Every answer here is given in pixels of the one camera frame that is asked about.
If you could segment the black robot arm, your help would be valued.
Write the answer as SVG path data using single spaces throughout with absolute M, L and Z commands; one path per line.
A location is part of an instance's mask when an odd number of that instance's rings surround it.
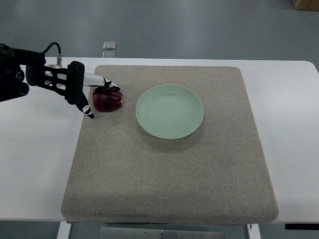
M 46 65 L 45 53 L 57 46 L 57 64 Z M 66 70 L 62 69 L 62 54 L 57 42 L 42 52 L 0 45 L 0 100 L 2 102 L 26 96 L 30 86 L 55 91 L 64 96 L 60 87 L 66 85 Z

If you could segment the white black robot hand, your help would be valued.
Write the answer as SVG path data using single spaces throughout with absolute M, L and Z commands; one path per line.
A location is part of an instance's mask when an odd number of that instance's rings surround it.
M 102 76 L 85 73 L 85 66 L 78 61 L 72 61 L 66 71 L 66 100 L 69 104 L 75 105 L 86 116 L 93 119 L 89 102 L 83 93 L 83 87 L 106 87 L 119 91 L 120 88 L 112 81 Z

